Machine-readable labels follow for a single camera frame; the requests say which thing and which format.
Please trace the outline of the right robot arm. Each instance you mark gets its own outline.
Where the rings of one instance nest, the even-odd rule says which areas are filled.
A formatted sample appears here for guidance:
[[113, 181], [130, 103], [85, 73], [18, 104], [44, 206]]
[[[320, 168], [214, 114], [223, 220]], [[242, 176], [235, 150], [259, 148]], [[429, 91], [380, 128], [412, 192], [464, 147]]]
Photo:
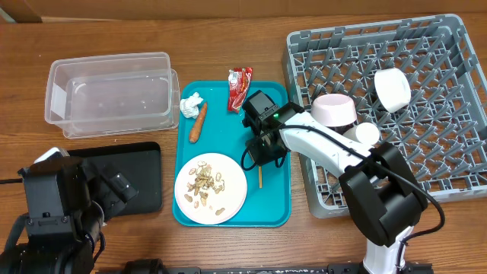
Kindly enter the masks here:
[[439, 231], [445, 223], [439, 203], [420, 188], [399, 149], [352, 141], [321, 125], [303, 107], [280, 107], [262, 91], [243, 102], [243, 125], [254, 138], [244, 156], [254, 165], [283, 165], [290, 151], [317, 162], [339, 180], [349, 214], [367, 239], [360, 263], [329, 264], [328, 273], [431, 273], [428, 263], [404, 259], [409, 240]]

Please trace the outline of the white cup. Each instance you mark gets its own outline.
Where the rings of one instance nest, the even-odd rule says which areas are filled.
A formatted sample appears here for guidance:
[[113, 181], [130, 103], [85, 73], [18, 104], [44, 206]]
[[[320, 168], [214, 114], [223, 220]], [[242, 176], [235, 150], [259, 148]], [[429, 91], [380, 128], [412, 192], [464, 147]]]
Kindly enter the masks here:
[[380, 131], [373, 123], [360, 123], [343, 133], [343, 136], [365, 145], [379, 142]]

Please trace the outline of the pink shallow bowl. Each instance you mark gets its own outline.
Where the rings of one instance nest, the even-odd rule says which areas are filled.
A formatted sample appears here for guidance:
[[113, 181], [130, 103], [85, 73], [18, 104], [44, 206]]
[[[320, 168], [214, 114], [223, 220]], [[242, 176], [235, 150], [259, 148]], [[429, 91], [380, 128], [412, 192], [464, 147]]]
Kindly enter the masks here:
[[311, 116], [328, 127], [347, 126], [357, 119], [353, 99], [344, 94], [319, 96], [312, 103]]

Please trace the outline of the white bowl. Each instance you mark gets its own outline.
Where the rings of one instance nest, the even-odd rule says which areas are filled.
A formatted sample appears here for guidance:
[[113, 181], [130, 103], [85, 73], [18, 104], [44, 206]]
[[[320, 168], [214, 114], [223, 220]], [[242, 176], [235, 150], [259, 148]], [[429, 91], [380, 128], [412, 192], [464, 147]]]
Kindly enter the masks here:
[[378, 70], [374, 75], [377, 97], [389, 113], [407, 106], [411, 100], [411, 88], [406, 75], [398, 68]]

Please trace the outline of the red snack wrapper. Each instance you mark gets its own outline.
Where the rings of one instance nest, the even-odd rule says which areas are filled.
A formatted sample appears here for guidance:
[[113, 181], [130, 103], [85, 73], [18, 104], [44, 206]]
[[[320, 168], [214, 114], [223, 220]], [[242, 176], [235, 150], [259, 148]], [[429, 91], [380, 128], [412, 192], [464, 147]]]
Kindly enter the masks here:
[[233, 68], [229, 71], [228, 111], [240, 112], [240, 108], [246, 100], [252, 76], [253, 69], [251, 67]]

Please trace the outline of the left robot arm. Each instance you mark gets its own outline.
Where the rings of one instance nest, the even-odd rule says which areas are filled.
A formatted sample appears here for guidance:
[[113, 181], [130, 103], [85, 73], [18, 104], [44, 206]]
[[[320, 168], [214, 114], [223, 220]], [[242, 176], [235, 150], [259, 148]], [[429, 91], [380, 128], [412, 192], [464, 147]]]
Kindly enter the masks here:
[[109, 164], [51, 148], [18, 171], [28, 211], [13, 224], [1, 254], [3, 273], [89, 273], [107, 242], [102, 227], [137, 190]]

